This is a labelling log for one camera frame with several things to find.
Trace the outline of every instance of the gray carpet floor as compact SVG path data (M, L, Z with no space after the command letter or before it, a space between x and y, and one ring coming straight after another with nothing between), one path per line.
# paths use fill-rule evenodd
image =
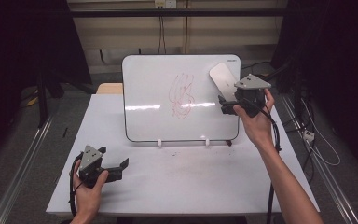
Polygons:
M96 79L94 87L97 87L106 80L120 80L117 76L108 74L95 76L94 78ZM65 220L65 217L56 217L47 214L45 211L52 192L55 189L56 181L62 172L62 167L75 141L77 131L90 101L90 95L70 86L64 86L64 89L65 95L61 99L48 97L48 107L57 108L57 112L53 117L45 140L34 158L31 169L26 174L25 181L10 210L6 223L60 223ZM272 88L272 92L276 99L276 107L282 122L289 120L290 117L282 105L282 95L278 94L274 88ZM341 164L339 166L331 166L330 170L358 216L358 160L352 156L351 151L345 143L345 139L340 139L339 136L335 135L334 127L326 119L323 110L318 107L317 102L312 102L312 105L315 110L315 122L318 129L330 144L334 146L341 158ZM9 134L3 139L0 146L0 200L33 141L38 122L37 104L25 107L24 103L22 103L21 109L19 109L11 125ZM286 129L292 130L294 126L289 124ZM300 163L302 163L306 159L307 152L298 133L289 133L288 136ZM335 161L337 159L329 145L319 135L316 135L316 145L326 160ZM307 177L310 177L311 173L312 169L309 163L305 169L305 174ZM336 203L333 201L316 169L314 169L314 177L310 182L310 187L321 208L324 222L345 223L337 209ZM248 223L266 223L265 215L251 215L247 219ZM94 221L94 223L115 222L115 217L97 217ZM144 224L188 222L233 223L229 217L193 217L191 220L186 219L186 217L137 217L135 219L135 223Z

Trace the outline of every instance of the table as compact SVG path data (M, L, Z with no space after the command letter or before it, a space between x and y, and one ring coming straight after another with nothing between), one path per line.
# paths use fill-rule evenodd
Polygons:
M267 212L269 176L241 125L240 134L231 147L224 143L213 143L208 147L200 143L163 147L139 145L125 136L123 111L122 95L92 95L48 205L48 213L70 214L68 172L75 156L86 145L107 148L103 155L104 168L118 166L130 158L123 179L104 185L101 214L241 216ZM282 159L319 211L275 108L271 115L280 130ZM272 211L281 211L276 198Z

